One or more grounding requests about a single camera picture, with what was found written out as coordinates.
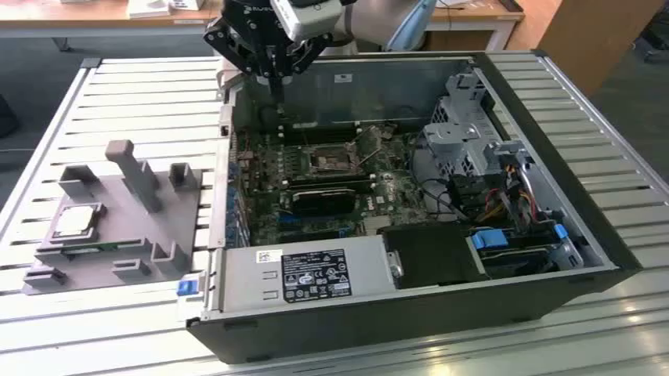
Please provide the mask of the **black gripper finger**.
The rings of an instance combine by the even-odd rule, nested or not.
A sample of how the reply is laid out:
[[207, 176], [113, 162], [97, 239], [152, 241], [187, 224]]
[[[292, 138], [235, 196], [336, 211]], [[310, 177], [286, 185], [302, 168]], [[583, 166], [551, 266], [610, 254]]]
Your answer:
[[278, 62], [276, 58], [255, 56], [243, 47], [240, 37], [224, 18], [218, 17], [207, 26], [203, 36], [204, 42], [214, 51], [255, 81], [267, 86], [270, 104], [278, 109]]
[[332, 41], [334, 35], [327, 32], [302, 42], [284, 41], [278, 46], [278, 109], [280, 112], [283, 112], [286, 101], [284, 86], [291, 82], [292, 75], [306, 71]]

